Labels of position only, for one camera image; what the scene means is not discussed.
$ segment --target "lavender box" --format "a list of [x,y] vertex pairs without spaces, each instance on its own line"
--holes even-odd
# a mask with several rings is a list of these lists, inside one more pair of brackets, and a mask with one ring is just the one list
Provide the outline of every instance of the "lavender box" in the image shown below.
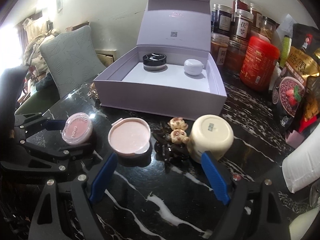
[[[210,32],[210,0],[148,0],[137,46],[94,80],[101,105],[189,120],[218,115],[227,95],[209,53]],[[148,53],[165,54],[168,68],[146,71]],[[190,58],[204,65],[199,76],[184,72]]]

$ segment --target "cream colored jar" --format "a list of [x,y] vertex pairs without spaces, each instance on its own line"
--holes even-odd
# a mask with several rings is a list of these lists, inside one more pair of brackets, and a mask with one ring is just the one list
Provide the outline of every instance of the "cream colored jar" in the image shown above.
[[188,151],[197,163],[201,163],[201,155],[210,151],[219,160],[233,143],[233,130],[223,118],[207,114],[199,117],[193,124],[190,133]]

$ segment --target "pink container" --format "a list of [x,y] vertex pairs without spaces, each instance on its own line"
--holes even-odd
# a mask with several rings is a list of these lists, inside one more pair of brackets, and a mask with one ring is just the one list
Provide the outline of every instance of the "pink container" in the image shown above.
[[62,139],[70,145],[86,142],[92,134],[92,122],[85,113],[76,113],[68,118],[62,131]]
[[108,142],[122,157],[136,157],[150,147],[151,131],[148,123],[140,118],[120,118],[112,124]]

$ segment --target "black marble table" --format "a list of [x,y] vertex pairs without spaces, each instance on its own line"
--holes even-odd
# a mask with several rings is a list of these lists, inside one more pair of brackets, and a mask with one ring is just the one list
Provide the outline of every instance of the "black marble table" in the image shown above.
[[[234,132],[234,142],[220,160],[229,171],[238,173],[248,181],[262,182],[271,179],[283,204],[285,217],[291,221],[309,210],[309,187],[291,194],[282,175],[282,160],[293,151],[276,126],[268,102],[247,88],[238,76],[222,73],[228,99],[220,116],[229,122]],[[67,119],[74,113],[87,113],[97,134],[96,153],[104,156],[112,149],[108,144],[111,123],[119,118],[139,117],[151,129],[159,128],[169,117],[145,114],[115,108],[99,107],[87,96],[90,83],[84,83],[52,106],[44,116]],[[191,121],[187,121],[190,132]],[[60,131],[41,131],[29,142],[58,149],[65,146]],[[77,161],[78,172],[74,178],[90,169],[87,159]],[[250,201],[244,217],[251,213]],[[118,165],[103,200],[95,205],[97,213],[110,239],[203,239],[208,238],[225,206],[215,198],[201,165],[189,159],[165,164],[151,154],[148,166],[125,167]],[[72,221],[76,238],[83,239]]]

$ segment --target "black lid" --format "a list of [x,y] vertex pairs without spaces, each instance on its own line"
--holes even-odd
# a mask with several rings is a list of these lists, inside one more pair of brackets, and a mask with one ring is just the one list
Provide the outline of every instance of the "black lid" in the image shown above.
[[274,24],[274,25],[277,24],[273,19],[271,19],[271,18],[269,18],[269,17],[266,17],[266,16],[263,16],[263,17],[262,17],[262,20],[263,20],[263,21],[270,22],[270,23],[272,23],[272,24]]
[[161,66],[167,63],[167,56],[160,53],[146,54],[142,58],[143,64],[146,66]]

